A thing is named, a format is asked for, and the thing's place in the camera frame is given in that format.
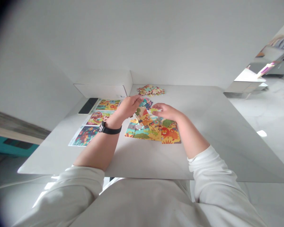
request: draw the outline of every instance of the black phone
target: black phone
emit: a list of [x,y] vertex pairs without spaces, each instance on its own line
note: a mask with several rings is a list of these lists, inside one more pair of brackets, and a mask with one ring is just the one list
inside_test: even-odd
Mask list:
[[82,107],[82,109],[79,111],[78,114],[89,114],[94,105],[97,103],[99,98],[90,98],[85,103],[85,105]]

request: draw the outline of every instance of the wooden surface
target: wooden surface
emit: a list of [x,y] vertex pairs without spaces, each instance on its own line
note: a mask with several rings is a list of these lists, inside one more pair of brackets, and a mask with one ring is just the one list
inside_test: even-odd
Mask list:
[[43,139],[39,139],[36,137],[24,135],[18,132],[10,131],[7,129],[0,128],[0,136],[9,138],[9,139],[15,139],[15,140],[20,140],[28,143],[33,143],[33,144],[41,144],[43,142]]
[[50,131],[0,112],[0,128],[44,140]]

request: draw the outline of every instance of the forearm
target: forearm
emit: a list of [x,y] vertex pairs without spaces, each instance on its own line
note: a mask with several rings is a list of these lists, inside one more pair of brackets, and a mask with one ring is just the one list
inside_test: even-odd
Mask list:
[[[106,121],[105,126],[110,129],[119,129],[122,122],[122,119],[113,114]],[[93,167],[105,171],[114,156],[118,138],[119,134],[97,133],[77,157],[74,165]]]
[[207,140],[201,135],[186,115],[180,113],[176,121],[181,135],[181,140],[189,159],[194,158],[210,146]]

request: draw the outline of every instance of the floor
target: floor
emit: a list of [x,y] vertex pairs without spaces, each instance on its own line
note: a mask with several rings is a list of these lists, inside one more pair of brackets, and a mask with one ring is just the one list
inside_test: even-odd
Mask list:
[[[225,94],[244,118],[256,130],[267,134],[263,140],[284,163],[284,81],[268,78],[269,90],[255,92],[245,100],[245,94]],[[0,156],[0,185],[26,181],[39,175],[17,174],[17,169],[26,160],[23,157]],[[0,217],[4,226],[11,226],[34,206],[56,181],[55,176],[0,189]],[[269,227],[284,227],[284,184],[239,182]]]
[[263,130],[262,139],[284,163],[284,80],[266,76],[268,89],[253,92],[248,99],[242,93],[224,93],[255,129]]

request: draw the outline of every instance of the white box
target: white box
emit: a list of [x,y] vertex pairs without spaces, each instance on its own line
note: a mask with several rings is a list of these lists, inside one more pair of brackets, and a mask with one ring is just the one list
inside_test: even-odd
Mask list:
[[120,99],[129,96],[133,80],[130,70],[92,69],[74,85],[85,98]]

